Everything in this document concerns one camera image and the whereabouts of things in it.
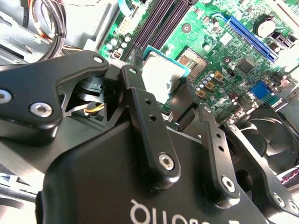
black ram slot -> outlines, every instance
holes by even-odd
[[[196,3],[197,1],[194,0],[183,0],[178,3],[163,26],[159,29],[159,32],[155,35],[155,38],[152,40],[150,45],[156,49],[161,49],[168,37],[186,15],[190,7]]]
[[[144,49],[147,46],[155,30],[162,22],[164,16],[168,12],[169,8],[172,6],[173,2],[174,0],[159,0],[156,3],[153,11],[149,15],[145,24],[139,30],[137,37],[134,38],[132,43],[130,43],[126,48],[125,52],[121,57],[121,60],[126,61],[132,49]]]

cable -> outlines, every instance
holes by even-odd
[[[36,3],[36,0],[31,0],[31,2],[30,2],[30,11],[31,11],[34,23],[35,23],[35,28],[37,29],[38,34],[42,38],[44,38],[44,39],[50,41],[51,43],[53,43],[52,38],[41,28],[40,22],[38,21],[38,18],[36,16],[36,12],[35,12],[35,8],[34,8],[35,3]],[[46,7],[46,9],[48,11],[49,20],[51,22],[51,24],[49,24],[48,21],[47,21],[47,19],[46,19],[45,14],[44,14],[43,6],[46,6],[46,4],[44,2],[41,3],[41,7],[40,7],[43,19],[45,20],[45,22],[46,22],[46,24],[47,24],[50,32],[52,32],[53,27],[55,27],[54,26],[55,25],[55,21],[53,19],[53,15],[50,13],[50,11],[48,10],[48,8]],[[65,7],[61,6],[61,5],[57,4],[57,3],[55,3],[55,7],[57,8],[57,11],[59,12],[61,20],[62,20],[62,22],[63,22],[63,24],[65,26],[65,35],[64,36],[66,36],[66,11],[65,11]],[[69,46],[69,45],[63,45],[62,48],[66,49],[66,50],[82,51],[82,49],[79,49],[79,48],[76,48],[76,47],[73,47],[73,46]]]
[[[45,32],[41,28],[40,23],[38,22],[38,19],[35,14],[34,6],[36,4],[36,0],[29,0],[28,3],[37,32],[41,37],[47,39],[47,37],[49,36],[45,36]],[[65,15],[63,14],[65,10],[61,9],[64,6],[61,6],[58,3],[54,3],[51,0],[42,0],[42,3],[46,6],[48,12],[51,15],[50,17],[53,20],[55,34],[52,39],[49,50],[42,56],[42,58],[39,59],[39,61],[47,60],[58,56],[58,54],[62,50],[66,36],[66,22]]]
[[[87,7],[87,6],[95,6],[101,0],[98,0],[97,2],[95,2],[93,4],[90,4],[90,5],[77,5],[77,4],[74,4],[74,3],[66,3],[66,2],[63,2],[63,0],[51,0],[51,1],[57,2],[57,3],[61,4],[61,5],[71,5],[71,6],[78,6],[78,7]]]
[[[299,168],[296,169],[295,171],[293,171],[292,174],[291,174],[289,177],[287,177],[287,178],[281,180],[281,183],[282,183],[282,184],[285,184],[285,183],[289,182],[289,181],[290,181],[291,179],[293,179],[298,173],[299,173]]]
[[[90,109],[90,110],[88,110],[88,109],[83,109],[83,111],[84,111],[85,113],[95,113],[95,112],[98,112],[98,111],[104,109],[104,107],[105,107],[104,104],[101,104],[100,106],[97,106],[96,108],[93,108],[93,109]]]
[[[24,8],[23,27],[28,28],[28,24],[29,24],[29,8]]]

ram slot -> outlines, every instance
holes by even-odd
[[[155,35],[155,38],[152,40],[150,44],[152,47],[156,49],[162,48],[163,44],[167,41],[192,6],[192,2],[194,1],[183,0],[175,6],[167,20],[163,23],[163,26],[159,29],[159,32]]]
[[[247,40],[257,51],[268,58],[271,62],[278,59],[278,54],[266,46],[263,42],[259,41],[247,28],[241,24],[235,17],[224,17],[225,22],[230,25],[238,34]]]
[[[121,60],[126,61],[132,49],[144,49],[148,44],[156,29],[162,22],[166,13],[174,3],[174,0],[158,0],[154,9],[150,13],[143,27],[139,30],[136,38],[128,45],[122,54]]]

fan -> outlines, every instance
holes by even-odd
[[[298,135],[270,106],[262,105],[237,126],[276,174],[299,164]]]

blue pcie slot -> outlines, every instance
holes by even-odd
[[[262,55],[270,61],[275,62],[278,59],[278,54],[268,48],[263,42],[259,41],[247,28],[241,24],[235,17],[223,17],[224,21],[229,24],[237,33],[252,44]]]

